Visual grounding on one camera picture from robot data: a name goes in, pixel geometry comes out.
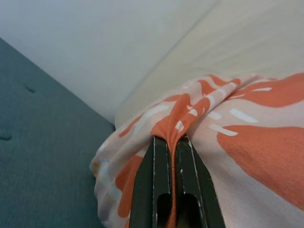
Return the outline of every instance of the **orange and white fabric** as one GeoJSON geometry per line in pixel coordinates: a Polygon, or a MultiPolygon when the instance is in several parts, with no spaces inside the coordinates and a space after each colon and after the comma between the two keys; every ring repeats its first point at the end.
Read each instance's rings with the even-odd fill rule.
{"type": "MultiPolygon", "coordinates": [[[[185,133],[211,174],[227,228],[303,227],[304,74],[191,80],[115,131],[90,165],[105,227],[129,227],[134,178],[152,136],[174,158],[185,133]]],[[[173,191],[167,227],[175,225],[173,191]]]]}

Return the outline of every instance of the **fabric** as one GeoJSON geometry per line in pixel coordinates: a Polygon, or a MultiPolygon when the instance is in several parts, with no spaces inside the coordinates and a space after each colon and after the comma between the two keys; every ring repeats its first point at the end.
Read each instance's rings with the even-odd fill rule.
{"type": "MultiPolygon", "coordinates": [[[[128,227],[133,183],[152,135],[171,157],[188,134],[209,168],[228,228],[302,227],[304,223],[304,74],[224,81],[195,79],[113,133],[91,163],[99,218],[128,227]]],[[[174,177],[174,159],[171,160],[174,177]]],[[[173,206],[167,227],[175,227],[173,206]]]]}
{"type": "Polygon", "coordinates": [[[136,87],[115,126],[167,91],[208,73],[283,78],[304,69],[303,0],[221,0],[136,87]]]}
{"type": "Polygon", "coordinates": [[[0,227],[102,228],[88,163],[113,131],[0,39],[0,227]]]}

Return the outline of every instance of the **white sheet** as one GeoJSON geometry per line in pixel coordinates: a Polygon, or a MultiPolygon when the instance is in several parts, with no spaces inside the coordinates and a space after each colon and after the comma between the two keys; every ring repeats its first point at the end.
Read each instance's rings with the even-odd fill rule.
{"type": "Polygon", "coordinates": [[[177,85],[203,75],[304,70],[303,0],[222,0],[124,102],[115,126],[177,85]]]}

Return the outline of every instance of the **teal surface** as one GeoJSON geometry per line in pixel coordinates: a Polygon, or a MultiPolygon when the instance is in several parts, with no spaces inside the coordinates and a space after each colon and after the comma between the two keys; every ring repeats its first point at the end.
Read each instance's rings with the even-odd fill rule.
{"type": "Polygon", "coordinates": [[[113,131],[0,39],[0,228],[102,228],[88,166],[113,131]]]}

